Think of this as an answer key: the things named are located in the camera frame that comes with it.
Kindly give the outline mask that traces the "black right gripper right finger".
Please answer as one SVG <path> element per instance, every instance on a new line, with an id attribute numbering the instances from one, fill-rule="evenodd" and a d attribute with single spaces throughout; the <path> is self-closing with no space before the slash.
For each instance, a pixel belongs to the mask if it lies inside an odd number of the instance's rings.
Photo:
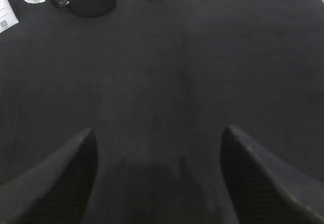
<path id="1" fill-rule="evenodd" d="M 323 223 L 323 183 L 235 125 L 223 131 L 220 165 L 239 223 Z"/>

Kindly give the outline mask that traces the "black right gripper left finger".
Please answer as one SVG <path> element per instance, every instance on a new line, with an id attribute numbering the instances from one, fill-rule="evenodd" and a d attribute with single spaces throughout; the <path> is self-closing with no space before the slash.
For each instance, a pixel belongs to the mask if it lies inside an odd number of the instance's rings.
<path id="1" fill-rule="evenodd" d="M 81 223 L 97 168 L 96 137 L 86 128 L 1 186 L 1 223 Z"/>

